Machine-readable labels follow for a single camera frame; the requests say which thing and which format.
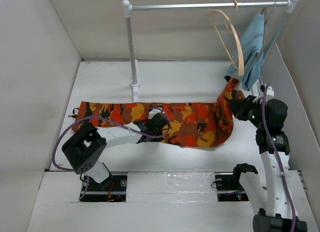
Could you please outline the orange camouflage trousers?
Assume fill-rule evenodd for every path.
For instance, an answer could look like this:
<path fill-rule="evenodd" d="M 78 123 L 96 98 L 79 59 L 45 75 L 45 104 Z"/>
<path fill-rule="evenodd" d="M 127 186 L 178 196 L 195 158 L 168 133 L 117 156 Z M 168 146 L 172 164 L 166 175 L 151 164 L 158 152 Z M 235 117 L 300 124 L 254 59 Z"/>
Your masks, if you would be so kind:
<path fill-rule="evenodd" d="M 168 134 L 162 143 L 180 147 L 217 147 L 223 144 L 234 128 L 231 102 L 244 100 L 242 91 L 237 90 L 237 78 L 225 77 L 227 84 L 215 103 L 94 103 L 82 101 L 76 120 L 91 116 L 89 120 L 96 127 L 113 127 L 102 121 L 106 118 L 116 124 L 132 122 L 146 123 L 152 107 L 160 107 L 168 116 L 170 125 L 165 126 Z"/>

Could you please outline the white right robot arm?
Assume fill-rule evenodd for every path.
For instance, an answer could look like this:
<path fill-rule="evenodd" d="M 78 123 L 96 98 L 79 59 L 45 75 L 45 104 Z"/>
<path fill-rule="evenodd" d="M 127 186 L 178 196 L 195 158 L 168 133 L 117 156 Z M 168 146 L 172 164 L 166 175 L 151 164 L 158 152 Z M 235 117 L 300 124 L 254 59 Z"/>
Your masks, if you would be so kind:
<path fill-rule="evenodd" d="M 265 172 L 263 187 L 257 169 L 246 163 L 233 169 L 231 183 L 244 189 L 252 206 L 254 231 L 307 231 L 307 223 L 299 219 L 287 182 L 290 146 L 282 131 L 287 118 L 287 105 L 278 100 L 248 96 L 232 101 L 232 114 L 256 127 L 256 143 Z"/>

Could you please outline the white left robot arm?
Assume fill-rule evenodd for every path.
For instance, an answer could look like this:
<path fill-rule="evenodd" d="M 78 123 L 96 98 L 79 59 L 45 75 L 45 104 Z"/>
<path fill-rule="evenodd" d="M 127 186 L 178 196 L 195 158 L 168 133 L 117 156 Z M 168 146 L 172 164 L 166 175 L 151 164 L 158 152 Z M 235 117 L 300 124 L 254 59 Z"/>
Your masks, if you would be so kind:
<path fill-rule="evenodd" d="M 92 123 L 84 123 L 61 148 L 76 174 L 81 175 L 88 185 L 107 191 L 114 181 L 112 174 L 99 157 L 102 152 L 122 144 L 158 142 L 164 137 L 164 128 L 170 128 L 168 117 L 158 112 L 152 118 L 135 121 L 128 125 L 118 124 L 107 129 L 103 138 Z"/>

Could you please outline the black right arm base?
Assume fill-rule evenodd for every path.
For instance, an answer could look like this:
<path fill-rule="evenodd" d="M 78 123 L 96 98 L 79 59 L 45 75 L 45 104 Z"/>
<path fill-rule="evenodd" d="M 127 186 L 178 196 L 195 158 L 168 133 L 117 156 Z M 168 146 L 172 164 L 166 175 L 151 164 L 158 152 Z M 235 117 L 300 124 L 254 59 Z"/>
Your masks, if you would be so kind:
<path fill-rule="evenodd" d="M 217 172 L 211 187 L 216 190 L 218 202 L 248 201 L 248 196 L 232 172 Z"/>

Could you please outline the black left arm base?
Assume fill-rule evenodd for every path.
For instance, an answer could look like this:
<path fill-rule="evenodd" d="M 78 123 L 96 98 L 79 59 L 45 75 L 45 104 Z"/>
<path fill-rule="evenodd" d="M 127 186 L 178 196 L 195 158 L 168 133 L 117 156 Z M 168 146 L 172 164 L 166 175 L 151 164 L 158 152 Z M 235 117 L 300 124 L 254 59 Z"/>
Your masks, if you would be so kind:
<path fill-rule="evenodd" d="M 102 186 L 89 178 L 81 178 L 82 187 L 79 195 L 81 202 L 125 202 L 127 195 L 127 175 L 113 175 L 112 179 Z"/>

